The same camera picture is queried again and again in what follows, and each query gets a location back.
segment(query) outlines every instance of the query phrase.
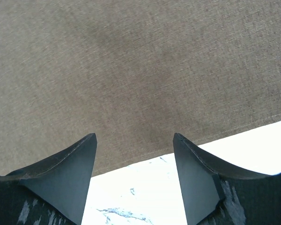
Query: brown fabric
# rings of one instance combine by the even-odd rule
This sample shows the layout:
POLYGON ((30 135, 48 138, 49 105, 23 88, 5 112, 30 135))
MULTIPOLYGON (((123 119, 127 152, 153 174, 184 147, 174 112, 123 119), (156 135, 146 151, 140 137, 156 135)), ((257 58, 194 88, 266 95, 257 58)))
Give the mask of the brown fabric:
POLYGON ((98 175, 279 120, 281 0, 0 0, 0 174, 92 132, 98 175))

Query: black plastic part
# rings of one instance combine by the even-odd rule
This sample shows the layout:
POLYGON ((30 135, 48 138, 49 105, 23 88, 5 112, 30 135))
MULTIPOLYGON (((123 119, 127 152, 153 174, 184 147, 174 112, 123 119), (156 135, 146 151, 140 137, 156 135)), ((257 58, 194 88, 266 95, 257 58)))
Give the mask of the black plastic part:
POLYGON ((174 135, 173 143, 188 225, 281 225, 281 173, 270 176, 230 164, 199 148, 181 134, 174 135), (214 179, 214 185, 210 185, 202 170, 211 171, 208 174, 216 174, 219 180, 214 179), (214 188, 208 194, 210 187, 201 187, 204 184, 215 186, 222 196, 219 183, 225 198, 216 204, 214 188), (208 202, 208 196, 211 196, 206 204, 209 210, 201 203, 208 202), (205 219, 198 217, 194 210, 204 212, 205 219))
POLYGON ((0 225, 59 224, 59 220, 80 225, 96 145, 96 135, 89 134, 57 154, 0 176, 0 225))

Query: white surface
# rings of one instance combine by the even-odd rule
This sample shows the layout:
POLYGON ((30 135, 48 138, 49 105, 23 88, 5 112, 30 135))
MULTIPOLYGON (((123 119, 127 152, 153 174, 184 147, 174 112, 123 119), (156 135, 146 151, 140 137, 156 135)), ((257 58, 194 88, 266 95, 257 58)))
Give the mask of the white surface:
MULTIPOLYGON (((249 170, 281 173, 281 122, 200 147, 249 170)), ((174 154, 93 177, 82 225, 94 224, 187 225, 174 154)))

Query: marble pattern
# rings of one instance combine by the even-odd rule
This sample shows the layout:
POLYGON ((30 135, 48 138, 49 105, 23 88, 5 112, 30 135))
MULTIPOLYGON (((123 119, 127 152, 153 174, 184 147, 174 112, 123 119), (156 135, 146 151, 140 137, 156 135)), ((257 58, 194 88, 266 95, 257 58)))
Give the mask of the marble pattern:
MULTIPOLYGON (((246 169, 281 172, 281 122, 200 147, 246 169)), ((93 177, 82 225, 93 224, 187 225, 174 154, 93 177)))

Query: white marble tabletop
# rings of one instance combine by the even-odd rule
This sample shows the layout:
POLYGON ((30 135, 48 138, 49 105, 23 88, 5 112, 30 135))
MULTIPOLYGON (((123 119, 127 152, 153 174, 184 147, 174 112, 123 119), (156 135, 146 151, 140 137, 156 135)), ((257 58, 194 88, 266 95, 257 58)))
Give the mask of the white marble tabletop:
MULTIPOLYGON (((200 147, 246 169, 281 173, 281 122, 200 147)), ((82 225, 106 224, 187 225, 173 154, 91 179, 82 225)))

